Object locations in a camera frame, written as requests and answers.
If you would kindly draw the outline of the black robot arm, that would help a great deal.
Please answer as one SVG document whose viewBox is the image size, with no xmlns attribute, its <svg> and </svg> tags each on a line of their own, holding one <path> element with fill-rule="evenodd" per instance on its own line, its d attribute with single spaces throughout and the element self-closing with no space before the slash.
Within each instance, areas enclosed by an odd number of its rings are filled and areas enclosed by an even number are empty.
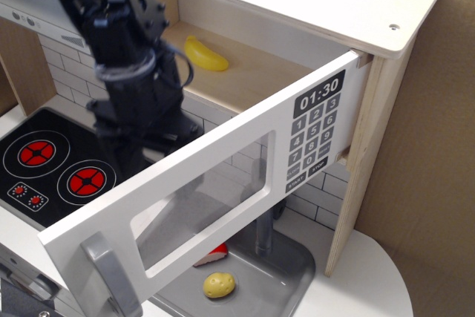
<svg viewBox="0 0 475 317">
<path fill-rule="evenodd" d="M 162 38 L 168 27 L 158 0 L 59 0 L 95 59 L 107 99 L 93 100 L 96 135 L 121 180 L 147 162 L 143 149 L 170 154 L 203 130 L 183 113 L 179 50 Z"/>
</svg>

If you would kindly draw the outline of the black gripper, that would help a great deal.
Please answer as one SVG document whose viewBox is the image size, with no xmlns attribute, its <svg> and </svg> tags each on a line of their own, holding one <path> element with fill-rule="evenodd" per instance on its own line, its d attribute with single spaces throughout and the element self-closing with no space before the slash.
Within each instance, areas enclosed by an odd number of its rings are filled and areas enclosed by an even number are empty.
<svg viewBox="0 0 475 317">
<path fill-rule="evenodd" d="M 181 104 L 179 99 L 164 111 L 145 108 L 137 113 L 126 105 L 121 114 L 110 100 L 95 99 L 87 104 L 95 116 L 96 136 L 119 183 L 151 166 L 143 149 L 167 156 L 204 134 L 203 127 L 185 114 Z"/>
</svg>

